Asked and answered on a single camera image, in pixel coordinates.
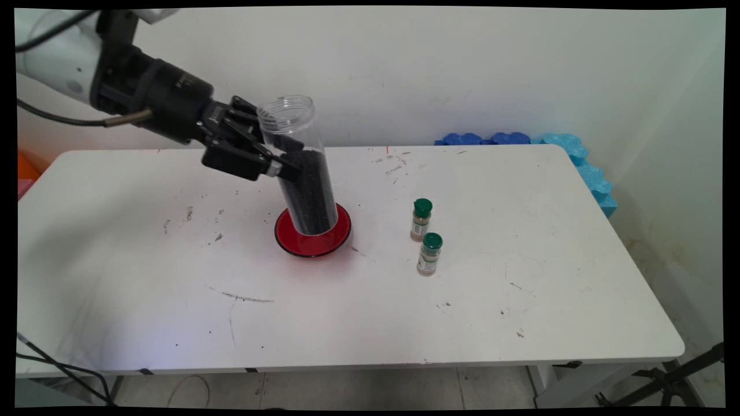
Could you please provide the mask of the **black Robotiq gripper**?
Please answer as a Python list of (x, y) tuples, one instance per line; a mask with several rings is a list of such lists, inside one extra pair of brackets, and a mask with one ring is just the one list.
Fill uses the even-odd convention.
[(182, 145), (202, 142), (206, 168), (257, 181), (260, 176), (295, 182), (298, 164), (267, 147), (257, 106), (234, 95), (230, 118), (226, 103), (212, 98), (213, 86), (161, 59), (153, 61), (140, 78), (141, 106), (151, 117), (138, 126)]

